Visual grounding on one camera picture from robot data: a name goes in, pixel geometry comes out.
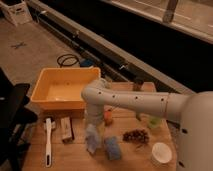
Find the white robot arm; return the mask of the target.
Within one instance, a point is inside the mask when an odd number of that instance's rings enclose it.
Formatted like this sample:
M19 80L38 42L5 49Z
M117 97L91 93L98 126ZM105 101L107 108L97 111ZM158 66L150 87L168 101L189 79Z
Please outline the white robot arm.
M165 118L180 125L176 171L213 171L213 92L192 95L112 90L105 79L85 86L87 121L98 125L105 105Z

